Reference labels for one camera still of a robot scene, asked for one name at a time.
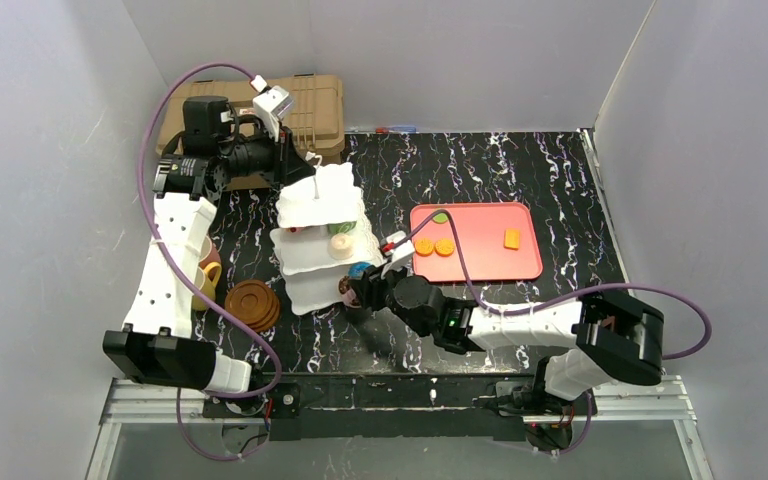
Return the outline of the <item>green roll cake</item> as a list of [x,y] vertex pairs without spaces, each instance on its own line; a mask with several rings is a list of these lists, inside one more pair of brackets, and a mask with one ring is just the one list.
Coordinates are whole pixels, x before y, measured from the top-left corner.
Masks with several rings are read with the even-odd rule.
[[349,234],[356,228],[357,222],[332,223],[327,226],[330,235]]

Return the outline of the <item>round orange waffle cookie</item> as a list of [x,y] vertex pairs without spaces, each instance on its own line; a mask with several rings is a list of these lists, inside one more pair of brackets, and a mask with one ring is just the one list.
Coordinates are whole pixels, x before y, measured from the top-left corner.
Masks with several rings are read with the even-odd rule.
[[435,242],[428,238],[417,238],[413,242],[415,253],[422,257],[430,256],[435,252]]

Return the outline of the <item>pink serving tray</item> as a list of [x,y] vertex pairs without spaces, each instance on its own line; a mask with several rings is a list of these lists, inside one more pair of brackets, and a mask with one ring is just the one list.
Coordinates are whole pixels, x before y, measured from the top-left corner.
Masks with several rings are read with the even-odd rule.
[[[435,224],[438,211],[450,214],[446,224]],[[543,272],[537,236],[530,210],[518,202],[420,204],[410,213],[410,227],[427,224],[414,236],[434,242],[442,238],[453,239],[456,251],[450,257],[435,252],[427,257],[413,257],[413,270],[434,283],[463,282],[460,262],[464,261],[470,278],[480,281],[528,281]],[[503,247],[504,231],[509,228],[521,232],[519,250]]]

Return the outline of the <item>green round macaron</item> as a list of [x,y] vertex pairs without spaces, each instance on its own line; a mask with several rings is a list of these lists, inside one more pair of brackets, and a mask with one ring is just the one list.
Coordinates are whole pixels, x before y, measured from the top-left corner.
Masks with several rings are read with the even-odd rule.
[[450,220],[450,214],[446,211],[438,211],[432,218],[435,224],[446,224]]

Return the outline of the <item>tan plastic tool case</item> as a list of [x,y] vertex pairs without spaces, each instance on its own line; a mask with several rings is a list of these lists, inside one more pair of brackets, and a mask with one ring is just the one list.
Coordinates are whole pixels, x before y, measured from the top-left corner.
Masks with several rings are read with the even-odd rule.
[[[292,130],[299,153],[315,168],[339,162],[345,146],[342,81],[335,75],[302,75],[268,84],[283,87],[294,98],[281,128]],[[227,190],[283,187],[261,174],[230,178],[227,172],[227,155],[237,142],[274,141],[255,115],[255,96],[246,81],[206,80],[176,88],[158,136],[153,191],[198,199]]]

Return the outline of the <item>blue donut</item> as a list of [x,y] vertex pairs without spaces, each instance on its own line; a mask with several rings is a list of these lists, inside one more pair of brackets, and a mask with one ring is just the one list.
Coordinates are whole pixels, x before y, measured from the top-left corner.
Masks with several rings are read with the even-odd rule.
[[367,268],[372,267],[369,262],[356,262],[349,267],[348,277],[352,279],[362,278]]

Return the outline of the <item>white three-tier cake stand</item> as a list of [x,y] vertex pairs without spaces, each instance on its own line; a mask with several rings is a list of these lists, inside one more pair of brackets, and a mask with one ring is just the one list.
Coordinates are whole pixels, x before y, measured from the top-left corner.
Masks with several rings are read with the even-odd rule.
[[[379,240],[366,215],[363,190],[350,162],[317,166],[314,176],[283,187],[275,204],[277,227],[270,232],[293,314],[302,316],[340,303],[338,282],[356,262],[383,263]],[[332,223],[356,221],[349,233],[354,255],[328,253]]]

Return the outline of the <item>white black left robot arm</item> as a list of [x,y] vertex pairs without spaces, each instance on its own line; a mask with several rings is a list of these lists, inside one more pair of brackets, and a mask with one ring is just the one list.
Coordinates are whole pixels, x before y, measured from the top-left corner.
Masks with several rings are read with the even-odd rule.
[[132,306],[119,329],[106,331],[102,349],[136,383],[254,397],[269,388],[251,389],[248,362],[192,336],[195,299],[234,318],[195,284],[202,242],[232,179],[260,175],[286,186],[315,168],[270,112],[242,114],[228,98],[207,95],[186,99],[182,113],[184,126],[164,147],[152,190],[138,193],[151,241]]

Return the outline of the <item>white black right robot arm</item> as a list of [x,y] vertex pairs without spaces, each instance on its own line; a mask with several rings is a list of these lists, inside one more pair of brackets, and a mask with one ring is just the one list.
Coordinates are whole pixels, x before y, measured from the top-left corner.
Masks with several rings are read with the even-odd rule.
[[341,287],[352,305],[387,309],[450,353],[566,348],[539,363],[532,387],[561,401],[613,380],[653,386],[662,377],[663,315],[621,289],[599,285],[552,302],[482,304],[447,296],[423,276],[374,266],[350,273]]

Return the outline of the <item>chocolate donut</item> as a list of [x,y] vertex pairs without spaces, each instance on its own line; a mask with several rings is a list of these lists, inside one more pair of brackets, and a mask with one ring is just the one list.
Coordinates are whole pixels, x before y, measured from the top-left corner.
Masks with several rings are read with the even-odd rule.
[[351,287],[350,278],[344,276],[338,282],[338,292],[340,294],[342,303],[349,308],[359,308],[357,295]]

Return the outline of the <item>white round cake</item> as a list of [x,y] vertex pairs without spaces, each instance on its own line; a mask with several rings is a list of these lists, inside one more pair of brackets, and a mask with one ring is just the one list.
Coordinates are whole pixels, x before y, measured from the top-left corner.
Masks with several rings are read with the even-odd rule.
[[350,259],[354,255],[355,239],[347,233],[334,234],[328,244],[329,255],[336,260]]

